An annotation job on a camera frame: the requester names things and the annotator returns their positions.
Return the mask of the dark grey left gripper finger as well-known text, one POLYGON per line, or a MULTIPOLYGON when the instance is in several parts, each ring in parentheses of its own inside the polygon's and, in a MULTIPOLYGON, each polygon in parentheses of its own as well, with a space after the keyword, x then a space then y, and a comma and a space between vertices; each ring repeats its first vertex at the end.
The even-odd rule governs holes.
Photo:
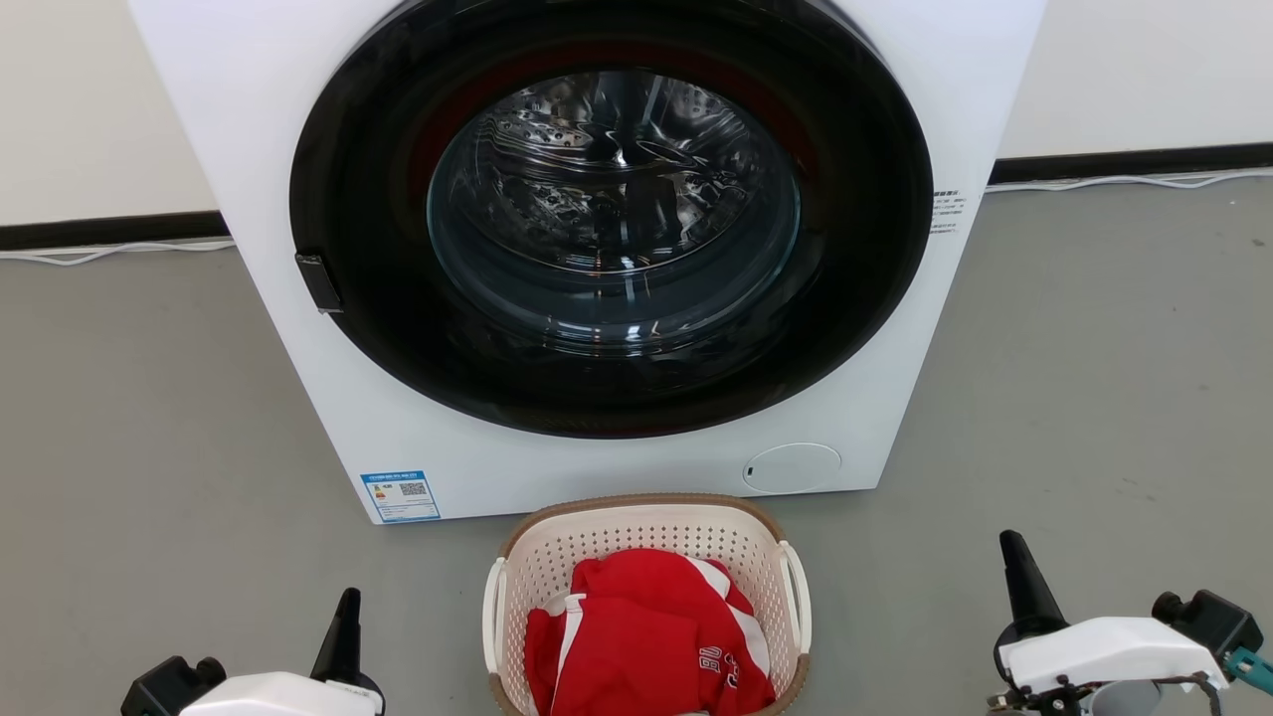
POLYGON ((360 613, 362 591, 345 589, 314 657, 311 679, 363 685, 360 613))

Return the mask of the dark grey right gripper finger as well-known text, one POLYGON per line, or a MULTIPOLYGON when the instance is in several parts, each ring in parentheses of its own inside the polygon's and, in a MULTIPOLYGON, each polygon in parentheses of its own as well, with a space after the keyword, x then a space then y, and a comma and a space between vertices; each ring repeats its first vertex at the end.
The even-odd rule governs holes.
POLYGON ((1032 552, 1015 530, 1001 533, 1001 557, 1012 620, 1001 631, 1001 642, 1018 642, 1066 629, 1069 622, 1046 585, 1032 552))

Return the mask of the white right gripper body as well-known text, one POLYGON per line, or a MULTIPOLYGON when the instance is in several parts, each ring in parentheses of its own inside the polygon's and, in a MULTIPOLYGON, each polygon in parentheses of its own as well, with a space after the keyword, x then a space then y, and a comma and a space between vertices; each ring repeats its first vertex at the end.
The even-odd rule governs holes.
POLYGON ((1004 684, 1021 697, 1160 697, 1169 687, 1223 692, 1228 677, 1197 617, 1102 617, 995 646, 1004 684))

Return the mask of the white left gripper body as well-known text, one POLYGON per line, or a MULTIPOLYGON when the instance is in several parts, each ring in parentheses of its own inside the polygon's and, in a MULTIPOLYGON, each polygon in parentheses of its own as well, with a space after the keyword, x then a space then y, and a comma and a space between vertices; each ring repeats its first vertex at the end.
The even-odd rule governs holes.
POLYGON ((294 671, 260 671, 228 678, 179 711, 182 715, 382 715, 377 692, 320 682, 294 671))

